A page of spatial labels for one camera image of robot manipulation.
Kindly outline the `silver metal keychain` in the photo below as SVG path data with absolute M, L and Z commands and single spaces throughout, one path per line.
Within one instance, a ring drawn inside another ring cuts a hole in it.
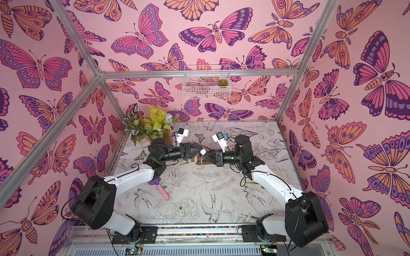
M 206 155 L 207 151 L 203 148 L 202 150 L 200 150 L 200 154 L 201 154 L 201 158 L 200 158 L 200 164 L 203 165 L 203 159 L 204 156 Z

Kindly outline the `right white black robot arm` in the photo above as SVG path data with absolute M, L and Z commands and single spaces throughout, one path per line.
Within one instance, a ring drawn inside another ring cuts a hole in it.
M 282 204 L 285 210 L 283 219 L 267 214 L 257 220 L 256 230 L 261 239 L 269 235 L 288 236 L 296 246 L 304 247 L 329 231 L 315 193 L 303 192 L 275 174 L 262 159 L 254 155 L 248 136 L 238 135 L 234 140 L 233 151 L 203 149 L 201 156 L 217 167 L 234 165 L 245 178 L 261 185 Z

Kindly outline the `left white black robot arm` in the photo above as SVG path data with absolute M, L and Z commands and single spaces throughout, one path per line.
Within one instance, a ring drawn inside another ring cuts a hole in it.
M 94 230 L 112 230 L 128 238 L 131 243 L 137 242 L 142 236 L 141 224 L 114 210 L 117 197 L 139 184 L 159 178 L 167 167 L 167 161 L 189 160 L 206 153 L 201 145 L 182 143 L 172 147 L 161 138 L 153 140 L 148 151 L 147 159 L 139 167 L 119 175 L 89 178 L 69 207 L 74 215 Z

